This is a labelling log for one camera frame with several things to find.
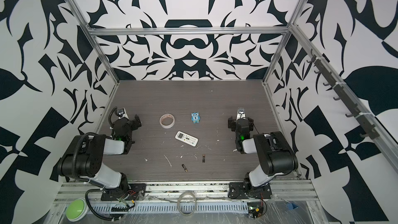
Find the white remote control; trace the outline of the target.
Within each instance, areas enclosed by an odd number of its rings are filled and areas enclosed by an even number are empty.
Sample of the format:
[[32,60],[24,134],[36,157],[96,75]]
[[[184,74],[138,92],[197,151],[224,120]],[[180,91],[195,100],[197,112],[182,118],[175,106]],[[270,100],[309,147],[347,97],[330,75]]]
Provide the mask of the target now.
[[195,147],[199,141],[197,138],[181,131],[177,132],[175,139],[192,147]]

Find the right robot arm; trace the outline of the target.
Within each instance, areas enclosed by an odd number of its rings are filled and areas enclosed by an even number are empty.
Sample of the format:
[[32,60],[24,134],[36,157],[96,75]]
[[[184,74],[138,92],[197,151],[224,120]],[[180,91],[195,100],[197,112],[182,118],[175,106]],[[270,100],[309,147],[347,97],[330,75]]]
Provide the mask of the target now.
[[274,178],[297,170],[297,157],[282,132],[250,135],[255,124],[248,117],[230,117],[228,128],[235,133],[236,150],[242,154],[255,153],[259,159],[259,165],[248,172],[244,179],[247,191],[257,190]]

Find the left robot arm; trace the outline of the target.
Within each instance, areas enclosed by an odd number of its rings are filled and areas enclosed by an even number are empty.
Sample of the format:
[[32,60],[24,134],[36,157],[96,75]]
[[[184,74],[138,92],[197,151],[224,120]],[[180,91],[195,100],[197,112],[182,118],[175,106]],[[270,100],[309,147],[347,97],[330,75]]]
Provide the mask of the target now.
[[141,126],[140,117],[135,115],[112,122],[110,136],[93,132],[75,136],[58,161],[58,174],[108,190],[128,191],[126,175],[105,165],[103,157],[127,155],[135,143],[132,133]]

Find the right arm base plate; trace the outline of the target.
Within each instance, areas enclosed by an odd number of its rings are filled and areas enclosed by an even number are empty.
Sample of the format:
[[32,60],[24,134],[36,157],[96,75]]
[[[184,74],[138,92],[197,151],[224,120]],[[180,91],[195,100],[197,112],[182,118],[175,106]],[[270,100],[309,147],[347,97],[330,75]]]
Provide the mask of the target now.
[[232,200],[243,199],[270,199],[272,190],[269,184],[262,187],[252,187],[243,182],[229,183],[228,198]]

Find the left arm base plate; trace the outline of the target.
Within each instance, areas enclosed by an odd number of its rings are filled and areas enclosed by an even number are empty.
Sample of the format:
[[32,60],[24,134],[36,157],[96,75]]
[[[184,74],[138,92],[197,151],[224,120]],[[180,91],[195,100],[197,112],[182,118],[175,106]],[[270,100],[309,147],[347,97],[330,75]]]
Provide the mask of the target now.
[[145,196],[146,184],[144,183],[133,183],[127,187],[119,187],[114,189],[104,189],[101,201],[118,201],[120,198],[124,200],[137,200],[140,197]]

